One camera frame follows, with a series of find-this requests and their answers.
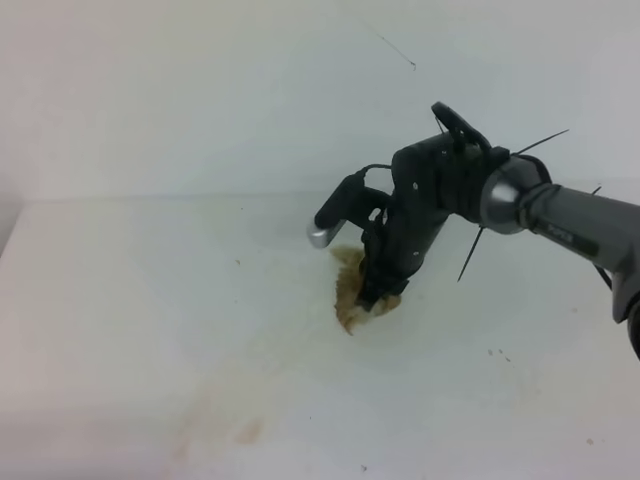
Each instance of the dirt speck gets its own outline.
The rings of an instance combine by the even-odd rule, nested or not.
[[[247,423],[240,433],[236,435],[236,442],[240,445],[251,445],[258,441],[260,438],[260,434],[262,433],[262,429],[264,428],[264,424],[261,419],[254,418],[249,423]]]

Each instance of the gray robot arm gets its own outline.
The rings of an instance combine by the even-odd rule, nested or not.
[[[514,156],[487,179],[480,215],[486,228],[529,230],[611,272],[613,319],[628,319],[640,356],[640,206],[541,183],[534,165]]]

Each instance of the wire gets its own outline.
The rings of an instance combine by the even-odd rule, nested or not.
[[[602,280],[604,280],[604,283],[607,284],[607,287],[609,287],[609,290],[613,290],[613,282],[611,281],[611,277],[607,275],[607,272],[604,270],[604,268],[599,267],[595,264],[593,266],[596,267],[596,270],[600,274],[600,277],[602,277]]]
[[[358,173],[365,175],[369,170],[373,168],[382,168],[385,170],[391,170],[391,165],[385,165],[383,163],[372,163],[371,165],[367,165],[366,167],[360,169]]]
[[[596,193],[598,193],[601,188],[602,188],[602,185],[598,185],[598,188],[596,188],[593,192],[591,192],[591,195],[595,195]],[[607,274],[606,270],[596,265],[595,263],[593,264],[593,266],[596,267],[598,274],[600,275],[602,280],[604,280],[604,283],[607,284],[607,287],[609,287],[609,290],[613,290],[613,282],[611,281],[611,277]]]

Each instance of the white backdrop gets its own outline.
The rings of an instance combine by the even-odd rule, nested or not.
[[[326,191],[442,100],[559,179],[638,177],[640,4],[4,0],[0,190]],[[417,64],[412,66],[366,25]]]

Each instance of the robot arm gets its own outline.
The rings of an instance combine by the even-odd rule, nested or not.
[[[448,131],[396,152],[390,167],[372,165],[345,178],[307,231],[323,248],[345,221],[362,228],[357,302],[370,309],[402,293],[449,215],[457,214],[502,234],[530,230],[610,271],[613,318],[629,319],[640,357],[640,207],[553,184],[537,158],[492,147],[441,103],[432,110]],[[391,195],[365,187],[367,170],[376,167],[391,169]],[[376,208],[380,214],[370,221]]]

